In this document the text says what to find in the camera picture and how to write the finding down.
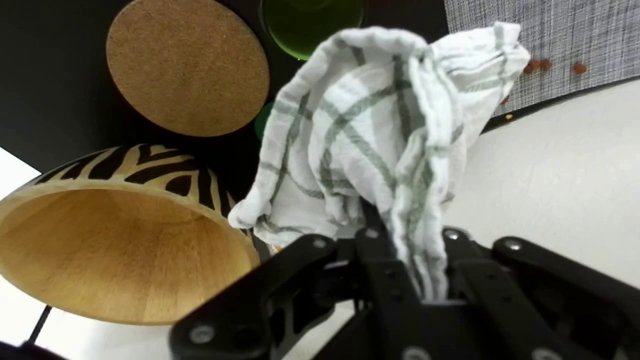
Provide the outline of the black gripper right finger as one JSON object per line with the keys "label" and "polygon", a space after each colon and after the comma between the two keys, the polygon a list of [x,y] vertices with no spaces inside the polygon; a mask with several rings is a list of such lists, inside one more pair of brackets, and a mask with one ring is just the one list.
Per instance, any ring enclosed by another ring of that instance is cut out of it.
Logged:
{"label": "black gripper right finger", "polygon": [[640,290],[518,236],[443,227],[448,304],[428,307],[431,360],[640,360]]}

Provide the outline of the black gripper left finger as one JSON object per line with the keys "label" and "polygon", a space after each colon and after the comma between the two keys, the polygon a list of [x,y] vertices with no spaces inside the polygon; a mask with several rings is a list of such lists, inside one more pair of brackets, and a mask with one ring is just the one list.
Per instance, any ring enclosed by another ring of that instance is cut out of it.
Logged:
{"label": "black gripper left finger", "polygon": [[344,299],[373,335],[391,330],[393,311],[419,307],[384,230],[297,238],[180,317],[172,360],[278,360]]}

